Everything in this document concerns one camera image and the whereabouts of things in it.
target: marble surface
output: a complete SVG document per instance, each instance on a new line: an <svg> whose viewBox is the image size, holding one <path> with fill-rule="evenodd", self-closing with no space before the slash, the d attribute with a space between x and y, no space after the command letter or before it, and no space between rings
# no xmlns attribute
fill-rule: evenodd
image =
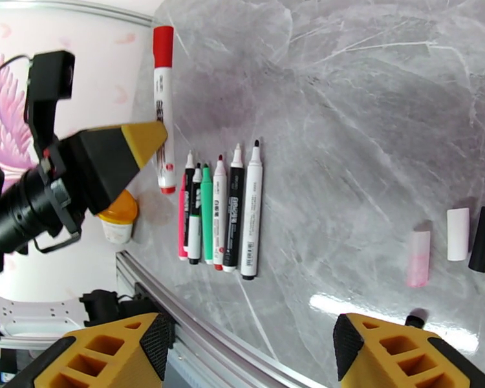
<svg viewBox="0 0 485 388"><path fill-rule="evenodd" d="M128 250L198 313L337 386L342 312L429 312L485 371L485 274L446 260L446 210L485 204L485 0L166 0L177 30L178 169L263 142L259 277L177 257L178 196L154 165L131 185ZM149 43L133 120L154 117ZM405 285L410 232L432 228L429 284Z"/></svg>

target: red marker cap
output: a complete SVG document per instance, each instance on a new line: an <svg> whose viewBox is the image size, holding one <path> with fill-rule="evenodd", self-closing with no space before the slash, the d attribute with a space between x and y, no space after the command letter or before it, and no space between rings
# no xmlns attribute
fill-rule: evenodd
<svg viewBox="0 0 485 388"><path fill-rule="evenodd" d="M153 31L153 55L155 69L173 66L173 27L157 27Z"/></svg>
<svg viewBox="0 0 485 388"><path fill-rule="evenodd" d="M162 194L174 194L176 187L173 186L172 188L160 188L160 190L162 190Z"/></svg>

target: aluminum rail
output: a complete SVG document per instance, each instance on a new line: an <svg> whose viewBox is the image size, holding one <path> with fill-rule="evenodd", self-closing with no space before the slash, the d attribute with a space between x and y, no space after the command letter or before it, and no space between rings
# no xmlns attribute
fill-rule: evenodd
<svg viewBox="0 0 485 388"><path fill-rule="evenodd" d="M52 9L78 12L151 27L151 16L99 3L79 0L0 0L1 9Z"/></svg>
<svg viewBox="0 0 485 388"><path fill-rule="evenodd" d="M132 288L142 284L177 322L176 336L216 379L229 387L323 388L309 378L249 346L243 340L196 316L156 280L131 254L116 254L117 274Z"/></svg>

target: orange lid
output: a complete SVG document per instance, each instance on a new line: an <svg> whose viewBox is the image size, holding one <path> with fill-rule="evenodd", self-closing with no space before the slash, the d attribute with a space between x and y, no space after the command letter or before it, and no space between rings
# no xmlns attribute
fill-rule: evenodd
<svg viewBox="0 0 485 388"><path fill-rule="evenodd" d="M138 204L127 190L123 190L118 198L97 216L113 224L131 224L138 215Z"/></svg>

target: green marker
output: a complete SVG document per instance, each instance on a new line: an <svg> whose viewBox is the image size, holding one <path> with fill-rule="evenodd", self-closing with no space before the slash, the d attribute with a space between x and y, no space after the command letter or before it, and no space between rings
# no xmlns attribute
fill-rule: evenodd
<svg viewBox="0 0 485 388"><path fill-rule="evenodd" d="M213 264L212 200L213 184L210 177L210 168L205 164L201 182L201 219L203 223L203 254L207 264Z"/></svg>

